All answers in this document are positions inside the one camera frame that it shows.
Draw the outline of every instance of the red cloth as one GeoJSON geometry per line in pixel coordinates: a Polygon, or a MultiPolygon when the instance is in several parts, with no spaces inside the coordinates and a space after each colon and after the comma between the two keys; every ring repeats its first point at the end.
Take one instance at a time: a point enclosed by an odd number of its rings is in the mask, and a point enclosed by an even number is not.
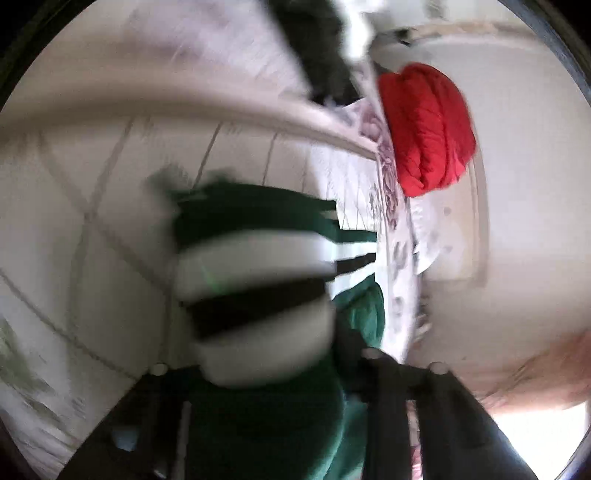
{"type": "Polygon", "coordinates": [[[378,80],[398,181],[416,197],[458,181],[476,151],[462,94],[439,70],[411,63],[378,80]]]}

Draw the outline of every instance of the green cloth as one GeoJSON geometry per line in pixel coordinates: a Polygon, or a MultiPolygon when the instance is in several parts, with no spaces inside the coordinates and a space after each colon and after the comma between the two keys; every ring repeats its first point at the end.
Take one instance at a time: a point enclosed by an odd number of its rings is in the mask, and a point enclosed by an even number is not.
{"type": "MultiPolygon", "coordinates": [[[[370,275],[335,304],[369,345],[384,333],[384,298],[370,275]]],[[[332,356],[288,381],[229,390],[201,379],[191,394],[188,480],[338,480],[361,471],[366,406],[347,399],[332,356]]]]}

